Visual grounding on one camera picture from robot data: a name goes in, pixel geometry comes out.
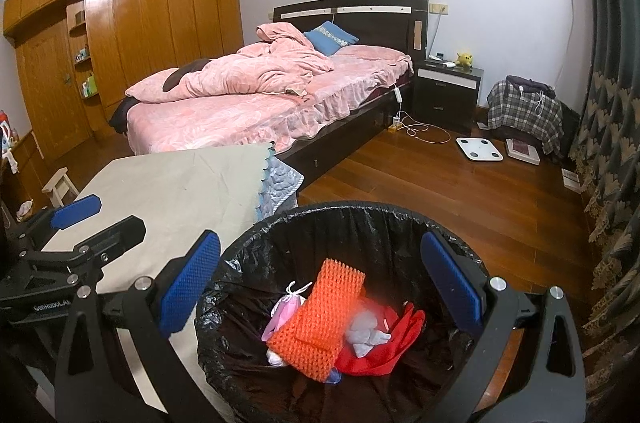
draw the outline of plaid cloth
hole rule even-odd
[[[504,126],[522,130],[542,141],[545,154],[560,153],[562,138],[562,105],[538,92],[524,92],[505,80],[491,89],[488,125],[490,129]]]

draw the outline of nightstand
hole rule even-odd
[[[474,124],[482,69],[449,69],[427,61],[414,67],[412,117],[469,135]]]

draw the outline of curtain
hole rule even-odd
[[[571,156],[602,252],[603,296],[584,326],[588,401],[598,406],[640,344],[640,0],[594,0],[593,67]]]

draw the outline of bottle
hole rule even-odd
[[[9,118],[0,110],[0,130],[2,131],[2,153],[9,150],[9,138],[11,138],[11,127],[9,126]]]

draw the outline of bed frame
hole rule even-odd
[[[290,22],[300,31],[333,21],[357,36],[359,44],[402,51],[415,64],[425,56],[428,9],[429,0],[315,0],[275,8],[273,21]],[[412,103],[413,80],[398,87],[403,103]],[[389,127],[397,111],[396,96],[388,90],[324,127],[314,138],[297,140],[278,158],[302,173],[302,190]]]

